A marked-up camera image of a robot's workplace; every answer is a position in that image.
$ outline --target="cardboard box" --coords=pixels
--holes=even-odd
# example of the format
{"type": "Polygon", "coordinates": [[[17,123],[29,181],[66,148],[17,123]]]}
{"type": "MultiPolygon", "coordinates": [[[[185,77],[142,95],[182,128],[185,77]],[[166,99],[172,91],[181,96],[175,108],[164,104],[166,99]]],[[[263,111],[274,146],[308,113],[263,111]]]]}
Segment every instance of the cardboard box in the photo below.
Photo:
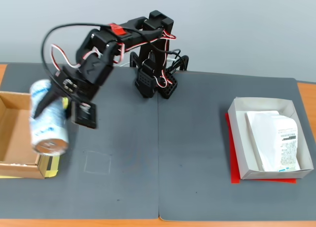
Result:
{"type": "Polygon", "coordinates": [[[291,100],[273,98],[236,98],[228,110],[238,167],[241,179],[300,179],[314,167],[306,144],[300,120],[291,100]],[[273,111],[295,120],[298,128],[297,160],[301,170],[291,172],[265,172],[258,160],[253,144],[251,128],[247,120],[248,111],[273,111]]]}
{"type": "Polygon", "coordinates": [[[0,91],[0,176],[45,178],[49,157],[32,149],[30,108],[30,94],[0,91]]]}

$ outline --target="white wall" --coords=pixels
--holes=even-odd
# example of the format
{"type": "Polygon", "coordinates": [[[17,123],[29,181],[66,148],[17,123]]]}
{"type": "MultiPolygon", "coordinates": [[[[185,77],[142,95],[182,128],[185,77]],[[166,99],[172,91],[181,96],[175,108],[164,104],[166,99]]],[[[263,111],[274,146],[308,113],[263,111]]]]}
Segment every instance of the white wall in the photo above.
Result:
{"type": "MultiPolygon", "coordinates": [[[[316,82],[316,0],[1,0],[0,62],[40,62],[55,25],[119,24],[155,9],[175,21],[171,48],[189,55],[191,71],[316,82]]],[[[88,30],[59,31],[49,42],[74,59],[88,30]]]]}

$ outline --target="red mat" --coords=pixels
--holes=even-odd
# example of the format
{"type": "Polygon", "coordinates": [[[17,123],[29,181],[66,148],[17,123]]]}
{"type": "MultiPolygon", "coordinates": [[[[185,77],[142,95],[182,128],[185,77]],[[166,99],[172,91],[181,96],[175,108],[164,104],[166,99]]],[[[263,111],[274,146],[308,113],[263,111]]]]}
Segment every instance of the red mat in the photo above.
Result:
{"type": "MultiPolygon", "coordinates": [[[[232,184],[239,184],[240,174],[239,174],[239,168],[238,168],[238,161],[237,161],[234,139],[233,139],[231,124],[229,122],[228,113],[225,114],[225,117],[226,117],[228,130],[229,130],[229,146],[230,146],[229,150],[230,150],[230,156],[231,156],[231,182],[232,184]]],[[[254,180],[296,184],[296,179],[254,179],[254,180]]]]}

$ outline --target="black robotic arm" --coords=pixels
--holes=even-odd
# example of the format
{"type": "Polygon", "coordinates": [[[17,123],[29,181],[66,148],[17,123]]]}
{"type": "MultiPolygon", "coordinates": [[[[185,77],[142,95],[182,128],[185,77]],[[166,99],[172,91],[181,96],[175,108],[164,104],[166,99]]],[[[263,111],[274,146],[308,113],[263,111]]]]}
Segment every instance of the black robotic arm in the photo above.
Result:
{"type": "Polygon", "coordinates": [[[91,103],[91,100],[110,75],[113,64],[122,61],[124,53],[139,46],[139,56],[134,52],[130,54],[130,66],[138,67],[136,87],[144,97],[151,98],[158,90],[168,99],[177,87],[177,81],[172,74],[177,68],[186,70],[189,60],[187,56],[180,57],[177,52],[179,50],[169,51],[169,41],[176,39],[171,34],[172,26],[173,20],[159,11],[153,11],[149,18],[139,17],[121,25],[80,23],[51,30],[43,41],[41,52],[43,66],[51,78],[51,88],[39,102],[34,118],[57,98],[67,96],[72,101],[72,121],[96,128],[96,105],[91,103]],[[53,61],[58,71],[52,75],[43,57],[45,41],[53,30],[76,25],[93,25],[99,26],[100,29],[90,31],[77,50],[77,67],[59,68],[53,61]],[[166,69],[168,54],[174,54],[179,59],[166,69]]]}

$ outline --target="black mat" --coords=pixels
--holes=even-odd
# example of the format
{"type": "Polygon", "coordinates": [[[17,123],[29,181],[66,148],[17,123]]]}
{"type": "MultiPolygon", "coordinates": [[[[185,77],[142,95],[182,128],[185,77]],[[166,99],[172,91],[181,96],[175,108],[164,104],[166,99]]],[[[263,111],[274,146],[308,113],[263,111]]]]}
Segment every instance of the black mat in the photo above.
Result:
{"type": "Polygon", "coordinates": [[[316,146],[297,81],[177,73],[169,100],[158,97],[159,212],[174,221],[316,220],[316,171],[297,184],[231,184],[225,121],[235,97],[292,100],[314,165],[316,146]]]}
{"type": "MultiPolygon", "coordinates": [[[[47,78],[40,64],[9,64],[1,90],[28,92],[47,78]]],[[[0,218],[155,219],[158,217],[157,98],[115,69],[94,99],[98,129],[71,123],[70,150],[56,177],[0,179],[0,218]]]]}

